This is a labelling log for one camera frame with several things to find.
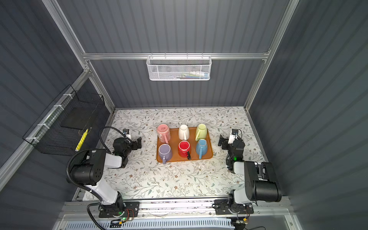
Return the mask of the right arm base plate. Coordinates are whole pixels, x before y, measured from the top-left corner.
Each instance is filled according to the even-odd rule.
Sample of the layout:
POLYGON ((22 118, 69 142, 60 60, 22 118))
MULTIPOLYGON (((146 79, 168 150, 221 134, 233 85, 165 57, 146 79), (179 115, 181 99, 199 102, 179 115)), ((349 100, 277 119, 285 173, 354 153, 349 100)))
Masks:
POLYGON ((254 214, 252 203, 236 204, 231 203, 228 199, 216 199, 212 204, 212 208, 217 215, 251 215, 254 214))

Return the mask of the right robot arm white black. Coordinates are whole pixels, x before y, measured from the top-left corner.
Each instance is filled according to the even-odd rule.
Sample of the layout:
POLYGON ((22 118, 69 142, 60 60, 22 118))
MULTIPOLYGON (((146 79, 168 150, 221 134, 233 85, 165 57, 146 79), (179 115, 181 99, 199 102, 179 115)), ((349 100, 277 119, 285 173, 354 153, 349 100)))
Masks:
POLYGON ((243 159, 245 142, 240 136, 219 137, 218 145, 227 150, 226 166, 230 173, 243 177, 244 186, 229 193, 227 206, 234 208, 251 202, 280 202, 281 188, 271 163, 252 162, 243 159))

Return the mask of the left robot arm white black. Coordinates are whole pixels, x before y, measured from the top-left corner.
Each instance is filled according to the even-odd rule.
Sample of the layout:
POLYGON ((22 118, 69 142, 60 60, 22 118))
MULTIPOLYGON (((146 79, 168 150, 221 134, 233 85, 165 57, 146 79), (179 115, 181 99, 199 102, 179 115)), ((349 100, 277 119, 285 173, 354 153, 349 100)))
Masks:
POLYGON ((126 205, 120 193, 103 179, 104 168, 125 168, 128 155, 142 148, 142 138, 129 141, 118 138, 113 142, 113 153, 106 149, 86 149, 77 152, 67 164, 67 181, 92 193, 98 198, 99 210, 108 217, 126 213, 126 205))

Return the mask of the purple lavender mug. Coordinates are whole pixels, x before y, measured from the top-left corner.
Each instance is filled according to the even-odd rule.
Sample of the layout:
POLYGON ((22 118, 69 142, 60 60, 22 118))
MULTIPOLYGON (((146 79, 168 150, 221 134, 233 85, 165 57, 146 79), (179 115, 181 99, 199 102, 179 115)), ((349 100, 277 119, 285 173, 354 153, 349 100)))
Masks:
POLYGON ((162 144, 159 147, 159 156, 163 164, 166 164, 169 160, 172 159, 173 152, 169 144, 162 144))

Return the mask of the red mug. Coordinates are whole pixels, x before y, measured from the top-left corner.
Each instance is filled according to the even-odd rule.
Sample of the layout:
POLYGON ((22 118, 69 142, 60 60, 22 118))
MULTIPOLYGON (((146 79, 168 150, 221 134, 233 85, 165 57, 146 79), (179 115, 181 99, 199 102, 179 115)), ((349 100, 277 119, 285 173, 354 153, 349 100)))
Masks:
POLYGON ((183 140, 178 144, 178 154, 180 157, 191 160, 190 151, 191 151, 191 146, 188 141, 183 140))

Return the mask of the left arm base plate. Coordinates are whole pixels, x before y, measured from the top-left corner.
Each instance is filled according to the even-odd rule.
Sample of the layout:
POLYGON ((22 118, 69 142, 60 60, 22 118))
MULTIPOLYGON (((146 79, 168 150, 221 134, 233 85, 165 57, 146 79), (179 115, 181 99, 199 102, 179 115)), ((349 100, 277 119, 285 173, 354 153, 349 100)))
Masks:
POLYGON ((140 202, 123 202, 99 206, 99 218, 135 218, 140 202))

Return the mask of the blue floral mug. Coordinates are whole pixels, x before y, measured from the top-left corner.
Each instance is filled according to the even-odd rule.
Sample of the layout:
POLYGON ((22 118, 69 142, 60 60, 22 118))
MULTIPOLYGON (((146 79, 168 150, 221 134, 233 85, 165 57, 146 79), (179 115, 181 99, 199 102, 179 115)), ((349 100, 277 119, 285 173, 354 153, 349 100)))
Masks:
POLYGON ((196 153, 199 159, 202 159, 208 152, 208 144, 205 139, 199 139, 196 145, 196 153))

